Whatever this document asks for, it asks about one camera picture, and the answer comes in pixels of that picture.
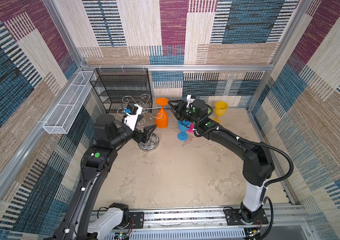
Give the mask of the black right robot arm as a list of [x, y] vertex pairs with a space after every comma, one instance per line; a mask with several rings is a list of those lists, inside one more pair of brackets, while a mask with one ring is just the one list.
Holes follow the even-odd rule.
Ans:
[[255, 222], [262, 209], [265, 184], [275, 169], [270, 151], [259, 143], [245, 143], [244, 139], [212, 120], [213, 111], [203, 100], [190, 104], [184, 100], [169, 101], [169, 106], [177, 120], [195, 125], [193, 131], [197, 136], [226, 147], [244, 161], [243, 176], [247, 189], [239, 214], [243, 223]]

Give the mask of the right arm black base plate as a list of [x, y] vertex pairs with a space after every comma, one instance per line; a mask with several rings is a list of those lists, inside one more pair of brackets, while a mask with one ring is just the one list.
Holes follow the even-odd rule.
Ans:
[[255, 212], [251, 212], [246, 207], [239, 209], [224, 207], [223, 212], [228, 226], [267, 225], [269, 223], [263, 207]]

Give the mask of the yellow plastic wine glass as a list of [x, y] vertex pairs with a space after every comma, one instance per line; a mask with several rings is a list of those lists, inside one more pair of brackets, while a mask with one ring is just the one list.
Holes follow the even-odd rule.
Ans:
[[223, 102], [223, 101], [217, 102], [215, 104], [215, 108], [214, 108], [214, 113], [216, 115], [216, 117], [214, 118], [214, 121], [221, 124], [222, 121], [221, 121], [220, 117], [222, 117], [226, 113], [228, 107], [229, 107], [229, 105], [226, 102]]

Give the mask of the blue plastic wine glass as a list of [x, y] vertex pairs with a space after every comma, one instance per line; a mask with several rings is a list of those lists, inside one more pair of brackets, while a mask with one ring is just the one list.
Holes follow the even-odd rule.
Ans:
[[187, 131], [190, 128], [190, 122], [188, 121], [178, 121], [178, 128], [180, 130], [180, 132], [177, 135], [177, 138], [180, 141], [186, 141], [188, 139], [188, 134]]

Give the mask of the aluminium front rail frame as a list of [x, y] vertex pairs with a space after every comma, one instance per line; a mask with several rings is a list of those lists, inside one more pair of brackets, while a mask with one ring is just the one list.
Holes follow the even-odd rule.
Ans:
[[[130, 210], [144, 212], [142, 229], [113, 229], [103, 240], [316, 240], [302, 206], [262, 205], [267, 225], [228, 226], [224, 207]], [[90, 223], [108, 208], [92, 211]]]

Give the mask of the pink plastic wine glass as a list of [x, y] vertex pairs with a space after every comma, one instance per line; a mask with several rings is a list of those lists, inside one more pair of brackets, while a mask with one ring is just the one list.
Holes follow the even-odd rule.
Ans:
[[194, 132], [194, 124], [193, 124], [193, 123], [190, 123], [188, 132], [189, 132], [189, 133], [193, 133], [193, 132]]

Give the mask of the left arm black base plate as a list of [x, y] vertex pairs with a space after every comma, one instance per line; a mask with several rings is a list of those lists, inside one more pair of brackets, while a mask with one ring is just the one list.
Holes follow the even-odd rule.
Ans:
[[122, 222], [116, 226], [117, 229], [142, 229], [144, 227], [144, 212], [129, 212], [129, 214], [123, 214]]

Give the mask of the orange plastic wine glass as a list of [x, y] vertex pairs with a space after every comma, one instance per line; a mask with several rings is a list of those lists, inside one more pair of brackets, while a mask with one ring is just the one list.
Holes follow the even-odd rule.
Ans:
[[168, 104], [168, 99], [166, 98], [158, 98], [156, 99], [156, 104], [160, 106], [159, 111], [156, 114], [155, 124], [159, 129], [165, 129], [168, 126], [169, 120], [166, 111], [164, 110], [164, 106]]

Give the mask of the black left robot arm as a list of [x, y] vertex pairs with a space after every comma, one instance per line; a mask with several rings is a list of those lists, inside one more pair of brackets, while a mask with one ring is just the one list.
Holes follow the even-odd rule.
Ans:
[[125, 204], [111, 204], [107, 212], [93, 223], [90, 223], [90, 218], [118, 151], [130, 140], [146, 143], [157, 127], [151, 125], [141, 131], [136, 125], [133, 122], [129, 127], [110, 114], [96, 119], [95, 141], [82, 157], [79, 183], [62, 221], [50, 236], [51, 240], [102, 240], [115, 228], [133, 227], [134, 221]]

